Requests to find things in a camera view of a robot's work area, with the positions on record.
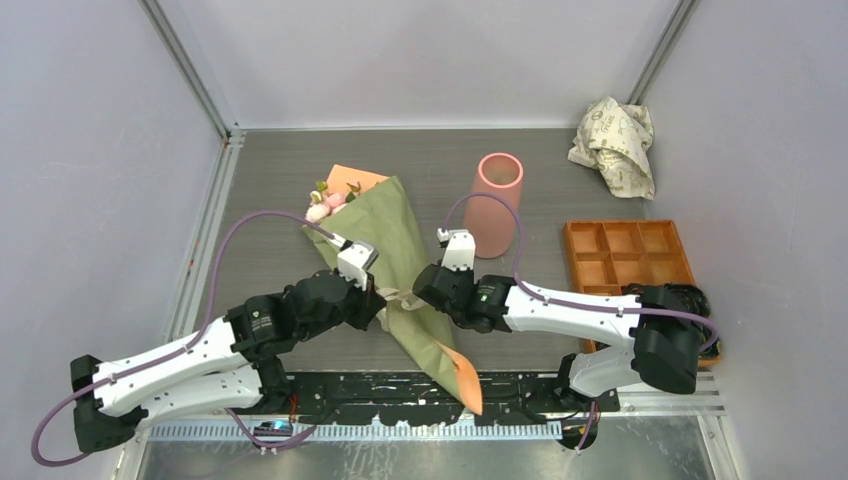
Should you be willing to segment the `cream printed ribbon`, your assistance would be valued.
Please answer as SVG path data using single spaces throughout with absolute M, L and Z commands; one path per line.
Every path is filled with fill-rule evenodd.
M 406 329 L 416 319 L 416 311 L 426 306 L 426 303 L 410 290 L 382 287 L 376 292 L 386 302 L 377 313 L 377 319 L 382 329 L 388 333 Z

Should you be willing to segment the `green orange flower bouquet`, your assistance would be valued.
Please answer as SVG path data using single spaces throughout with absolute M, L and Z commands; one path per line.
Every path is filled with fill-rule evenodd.
M 430 264 L 418 222 L 396 176 L 387 177 L 335 164 L 320 187 L 326 208 L 307 210 L 306 218 L 349 240 L 362 240 L 378 251 L 370 272 L 376 289 L 412 291 Z M 424 373 L 469 411 L 483 413 L 482 387 L 470 361 L 456 350 L 450 318 L 427 305 L 400 332 L 388 333 Z

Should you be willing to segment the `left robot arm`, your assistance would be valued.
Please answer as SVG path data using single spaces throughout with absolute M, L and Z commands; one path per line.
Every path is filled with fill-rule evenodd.
M 293 389 L 280 359 L 341 324 L 366 330 L 386 306 L 364 287 L 323 270 L 279 293 L 258 295 L 204 332 L 119 361 L 72 361 L 74 433 L 83 453 L 121 445 L 157 423 L 212 410 L 280 413 Z

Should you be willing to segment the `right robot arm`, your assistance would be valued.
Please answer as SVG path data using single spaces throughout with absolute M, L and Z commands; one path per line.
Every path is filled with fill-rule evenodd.
M 639 295 L 596 296 L 550 290 L 511 277 L 474 277 L 431 264 L 414 294 L 463 328 L 479 333 L 544 332 L 589 339 L 604 349 L 566 361 L 555 384 L 558 403 L 582 409 L 592 398 L 645 383 L 667 393 L 696 389 L 701 333 L 691 314 L 662 307 L 671 295 L 649 286 Z

